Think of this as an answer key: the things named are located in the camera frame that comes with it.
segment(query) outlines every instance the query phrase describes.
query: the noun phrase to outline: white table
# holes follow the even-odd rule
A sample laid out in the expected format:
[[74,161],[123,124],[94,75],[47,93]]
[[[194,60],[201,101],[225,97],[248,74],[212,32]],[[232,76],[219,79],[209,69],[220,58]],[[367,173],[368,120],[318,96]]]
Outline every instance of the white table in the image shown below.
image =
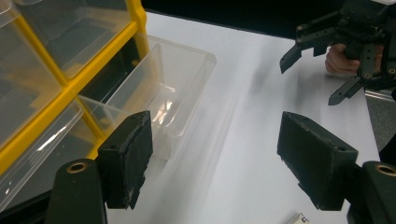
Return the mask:
[[283,111],[304,115],[377,161],[363,91],[327,106],[346,78],[304,52],[284,75],[279,59],[293,41],[195,21],[148,14],[149,35],[215,54],[180,148],[169,161],[152,159],[135,210],[108,210],[109,223],[286,223],[303,213],[311,223],[347,223],[342,212],[317,210],[276,154]]

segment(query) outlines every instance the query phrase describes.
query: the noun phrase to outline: transparent plastic container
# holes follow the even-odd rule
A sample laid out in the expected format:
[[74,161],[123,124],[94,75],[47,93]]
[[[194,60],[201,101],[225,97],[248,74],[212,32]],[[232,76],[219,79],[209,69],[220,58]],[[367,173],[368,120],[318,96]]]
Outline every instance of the transparent plastic container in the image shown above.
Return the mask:
[[0,211],[52,189],[59,167],[88,155],[97,138],[82,114],[81,106],[71,103],[0,175]]
[[110,136],[131,113],[79,95],[78,99],[104,136]]
[[73,77],[131,21],[125,0],[14,2],[67,77]]
[[[147,38],[150,52],[106,102],[131,114],[151,113],[154,155],[172,157],[216,64],[211,53]],[[111,122],[119,117],[107,114]]]
[[10,1],[0,0],[0,153],[61,90],[15,26],[18,17]]

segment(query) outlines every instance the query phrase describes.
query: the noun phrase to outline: small white object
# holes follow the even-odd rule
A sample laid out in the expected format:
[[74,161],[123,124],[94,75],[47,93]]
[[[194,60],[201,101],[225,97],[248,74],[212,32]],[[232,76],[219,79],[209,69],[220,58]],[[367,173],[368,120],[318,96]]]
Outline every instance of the small white object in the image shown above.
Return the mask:
[[372,1],[384,4],[384,5],[388,5],[388,6],[393,5],[393,4],[396,3],[396,0],[372,0]]
[[292,219],[287,224],[309,224],[309,221],[308,219],[306,219],[306,217],[304,217],[303,214],[300,213],[300,215]]

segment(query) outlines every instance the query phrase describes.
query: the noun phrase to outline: human hand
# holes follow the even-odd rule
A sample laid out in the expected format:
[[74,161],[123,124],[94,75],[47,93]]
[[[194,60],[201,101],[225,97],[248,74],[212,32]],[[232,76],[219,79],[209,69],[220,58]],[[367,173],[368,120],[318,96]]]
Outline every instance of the human hand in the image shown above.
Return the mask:
[[[326,55],[326,70],[334,74],[356,75],[360,62],[349,60],[344,53],[347,46],[343,44],[332,45]],[[375,46],[375,72],[381,69],[382,51],[384,47]]]

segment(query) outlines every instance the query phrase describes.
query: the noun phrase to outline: plastic drawer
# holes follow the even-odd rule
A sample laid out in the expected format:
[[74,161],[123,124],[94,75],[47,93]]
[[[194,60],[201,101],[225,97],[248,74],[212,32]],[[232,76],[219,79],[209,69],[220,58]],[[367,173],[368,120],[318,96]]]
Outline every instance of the plastic drawer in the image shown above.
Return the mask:
[[[106,104],[132,114],[149,110],[154,155],[169,159],[189,124],[216,59],[208,52],[159,38],[136,38],[147,38],[150,52]],[[108,117],[111,122],[119,122],[116,116]]]
[[97,138],[82,114],[81,106],[71,103],[0,175],[0,211],[51,189],[59,167],[89,154]]
[[125,0],[14,2],[67,77],[73,77],[131,21]]
[[0,0],[0,148],[61,91],[16,28],[18,16],[10,1]]

